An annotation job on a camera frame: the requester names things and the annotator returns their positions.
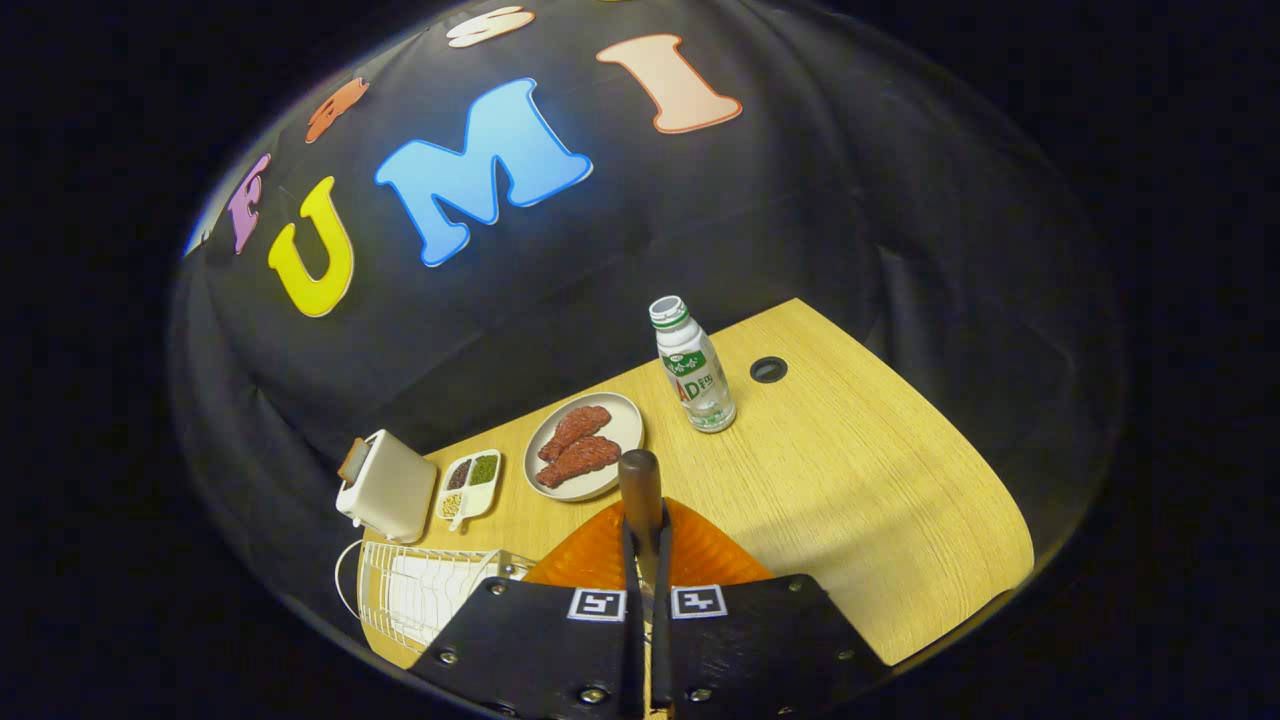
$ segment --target letter m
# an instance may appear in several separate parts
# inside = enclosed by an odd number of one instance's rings
[[[492,225],[498,222],[497,164],[511,178],[507,200],[527,208],[591,174],[591,160],[570,152],[534,105],[532,78],[500,85],[481,95],[467,113],[462,152],[413,140],[392,152],[374,182],[399,195],[422,236],[422,263],[435,268],[471,238],[463,223],[451,223],[439,202]]]

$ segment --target white tray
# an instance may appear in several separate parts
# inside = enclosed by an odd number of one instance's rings
[[[453,470],[458,465],[471,460],[471,468],[467,470],[467,483],[471,483],[471,473],[475,471],[475,460],[484,455],[495,455],[498,457],[498,465],[494,468],[494,477],[488,483],[480,486],[465,484],[458,489],[447,489],[449,487],[449,479],[453,478]],[[444,498],[453,495],[466,495],[462,500],[463,518],[475,518],[476,515],[484,515],[489,511],[489,506],[493,505],[493,493],[498,488],[498,482],[502,480],[502,454],[494,448],[481,450],[480,452],[472,452],[471,455],[463,455],[453,462],[442,475],[443,482],[440,483],[440,496],[435,498],[435,516],[442,520],[453,520],[453,516],[444,516]]]

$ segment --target white wire rack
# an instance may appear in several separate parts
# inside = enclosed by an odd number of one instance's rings
[[[347,551],[338,557],[339,565]],[[518,580],[532,566],[532,560],[504,550],[428,550],[365,542],[357,580],[358,618],[421,655],[483,580]],[[337,570],[335,566],[335,584]],[[340,585],[338,594],[342,596]]]

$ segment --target wood grain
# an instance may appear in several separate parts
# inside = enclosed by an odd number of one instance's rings
[[[689,424],[657,359],[572,397],[630,397],[659,459],[663,495],[703,514],[774,574],[813,575],[884,662],[918,652],[1028,575],[1030,534],[1005,486],[852,337],[791,300],[713,342],[737,402],[737,419],[721,433]],[[756,383],[750,365],[767,355],[790,370]],[[440,468],[490,447],[504,461],[486,515],[468,520],[465,533],[433,516],[416,544],[540,559],[617,501],[617,489],[566,503],[527,486],[525,446],[562,402],[429,454]],[[371,530],[365,537],[384,541]],[[412,664],[412,653],[365,632],[376,652]]]

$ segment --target screw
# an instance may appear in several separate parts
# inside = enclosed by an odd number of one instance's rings
[[[609,697],[609,693],[602,691],[600,688],[586,688],[585,691],[577,693],[577,700],[588,705],[600,705]]]

